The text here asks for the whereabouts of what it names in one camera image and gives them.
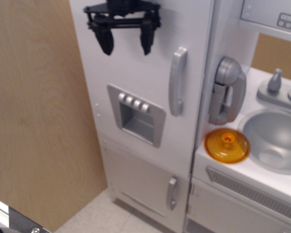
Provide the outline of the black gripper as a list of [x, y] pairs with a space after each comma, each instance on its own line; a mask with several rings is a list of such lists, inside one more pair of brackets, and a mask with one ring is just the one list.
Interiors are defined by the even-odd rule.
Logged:
[[144, 55], [151, 52], [154, 31], [161, 26], [160, 5], [145, 0], [108, 0], [83, 11], [88, 17], [88, 26], [106, 55], [111, 55], [114, 47], [111, 29], [140, 28], [141, 46]]

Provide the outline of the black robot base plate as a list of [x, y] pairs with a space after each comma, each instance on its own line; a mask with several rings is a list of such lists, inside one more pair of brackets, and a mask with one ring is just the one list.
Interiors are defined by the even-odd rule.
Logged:
[[49, 230], [32, 221], [17, 210], [9, 207], [9, 228], [20, 233], [51, 233]]

